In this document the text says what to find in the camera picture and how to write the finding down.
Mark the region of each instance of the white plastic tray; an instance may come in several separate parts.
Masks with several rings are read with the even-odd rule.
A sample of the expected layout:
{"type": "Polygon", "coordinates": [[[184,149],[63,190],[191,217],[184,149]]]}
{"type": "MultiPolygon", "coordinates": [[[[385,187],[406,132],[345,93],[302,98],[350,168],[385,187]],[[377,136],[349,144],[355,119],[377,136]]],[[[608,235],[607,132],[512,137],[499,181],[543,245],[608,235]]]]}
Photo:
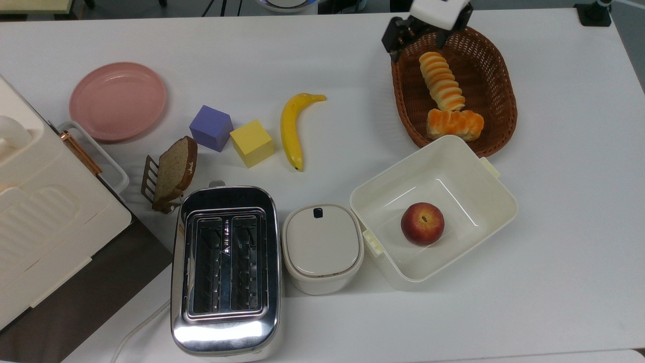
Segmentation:
{"type": "Polygon", "coordinates": [[[394,288],[415,289],[513,220],[517,202],[498,176],[460,138],[444,136],[354,190],[365,243],[394,288]],[[417,202],[436,205],[446,222],[427,247],[401,231],[403,212],[417,202]]]}

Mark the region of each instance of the purple cube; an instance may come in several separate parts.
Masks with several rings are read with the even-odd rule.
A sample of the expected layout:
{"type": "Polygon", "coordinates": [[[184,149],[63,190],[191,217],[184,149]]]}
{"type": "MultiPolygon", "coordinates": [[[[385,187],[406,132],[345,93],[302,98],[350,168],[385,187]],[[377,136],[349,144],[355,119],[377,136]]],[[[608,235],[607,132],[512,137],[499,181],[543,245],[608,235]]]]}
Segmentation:
{"type": "Polygon", "coordinates": [[[222,152],[231,131],[233,131],[231,116],[208,106],[202,106],[190,123],[193,139],[198,144],[217,152],[222,152]]]}

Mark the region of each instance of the chrome toaster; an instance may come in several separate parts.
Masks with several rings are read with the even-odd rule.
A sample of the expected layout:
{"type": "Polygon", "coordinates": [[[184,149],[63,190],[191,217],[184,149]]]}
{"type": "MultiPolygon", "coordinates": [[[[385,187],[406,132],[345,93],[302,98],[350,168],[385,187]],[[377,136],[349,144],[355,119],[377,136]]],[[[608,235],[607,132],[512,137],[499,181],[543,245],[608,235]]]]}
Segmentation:
{"type": "Polygon", "coordinates": [[[179,209],[172,336],[211,362],[270,356],[282,340],[282,262],[275,205],[256,187],[216,187],[179,209]]]}

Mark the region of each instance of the canister lid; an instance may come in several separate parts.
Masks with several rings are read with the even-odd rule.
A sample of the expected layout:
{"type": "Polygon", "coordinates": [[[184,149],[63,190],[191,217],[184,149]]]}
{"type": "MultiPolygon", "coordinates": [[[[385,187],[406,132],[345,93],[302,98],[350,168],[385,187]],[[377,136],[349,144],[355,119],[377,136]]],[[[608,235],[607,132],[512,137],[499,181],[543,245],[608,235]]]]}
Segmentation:
{"type": "Polygon", "coordinates": [[[360,230],[347,208],[309,205],[288,218],[285,254],[298,273],[309,277],[338,275],[359,259],[360,230]]]}

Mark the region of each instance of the toaster grill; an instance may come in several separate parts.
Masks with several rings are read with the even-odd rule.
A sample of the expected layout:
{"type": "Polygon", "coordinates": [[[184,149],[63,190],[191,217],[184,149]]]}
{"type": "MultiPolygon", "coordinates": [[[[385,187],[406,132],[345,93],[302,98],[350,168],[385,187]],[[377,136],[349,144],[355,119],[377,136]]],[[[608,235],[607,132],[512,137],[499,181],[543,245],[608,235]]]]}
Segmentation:
{"type": "Polygon", "coordinates": [[[193,215],[186,237],[193,256],[188,271],[188,316],[224,318],[258,313],[266,294],[266,218],[260,210],[193,215]]]}

